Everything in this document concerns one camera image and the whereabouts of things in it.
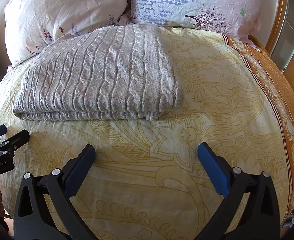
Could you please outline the pink floral pillow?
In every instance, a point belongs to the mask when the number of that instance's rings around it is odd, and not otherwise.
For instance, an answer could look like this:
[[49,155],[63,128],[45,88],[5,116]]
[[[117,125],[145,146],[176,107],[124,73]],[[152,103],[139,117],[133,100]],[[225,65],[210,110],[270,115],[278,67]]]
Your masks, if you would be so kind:
[[116,25],[128,0],[10,0],[5,44],[13,67],[65,34],[80,36]]

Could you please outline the lavender floral pillow underneath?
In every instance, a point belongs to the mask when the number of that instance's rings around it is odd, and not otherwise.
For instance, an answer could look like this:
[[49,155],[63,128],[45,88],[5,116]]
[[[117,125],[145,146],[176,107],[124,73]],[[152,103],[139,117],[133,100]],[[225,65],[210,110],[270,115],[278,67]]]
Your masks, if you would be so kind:
[[130,9],[120,19],[211,31],[251,44],[249,35],[261,28],[263,0],[130,0]]

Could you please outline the wooden headboard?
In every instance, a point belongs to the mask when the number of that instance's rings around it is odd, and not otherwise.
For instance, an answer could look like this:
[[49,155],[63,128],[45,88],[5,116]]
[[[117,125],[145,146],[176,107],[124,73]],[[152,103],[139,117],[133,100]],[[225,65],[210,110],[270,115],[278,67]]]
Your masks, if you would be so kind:
[[253,36],[294,91],[294,0],[262,0],[260,21],[261,28]]

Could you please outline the yellow patterned bed cover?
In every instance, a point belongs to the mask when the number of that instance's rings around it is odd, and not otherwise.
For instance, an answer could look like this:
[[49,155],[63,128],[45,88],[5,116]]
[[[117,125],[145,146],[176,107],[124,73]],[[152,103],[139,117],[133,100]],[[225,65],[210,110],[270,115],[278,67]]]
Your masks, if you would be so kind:
[[183,81],[181,109],[160,120],[26,121],[14,98],[30,64],[0,83],[0,125],[31,138],[0,176],[2,202],[14,213],[23,175],[47,175],[88,144],[96,160],[71,202],[99,239],[194,239],[222,201],[197,158],[207,142],[244,172],[268,171],[280,219],[294,208],[294,92],[266,49],[224,35],[161,31]]

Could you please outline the beige cable-knit sweater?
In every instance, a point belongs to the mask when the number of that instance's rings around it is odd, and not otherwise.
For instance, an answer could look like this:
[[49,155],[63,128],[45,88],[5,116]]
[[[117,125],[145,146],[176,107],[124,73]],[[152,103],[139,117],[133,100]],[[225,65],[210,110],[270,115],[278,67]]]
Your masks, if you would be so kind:
[[45,48],[13,112],[25,120],[155,120],[183,100],[159,27],[130,24],[65,35]]

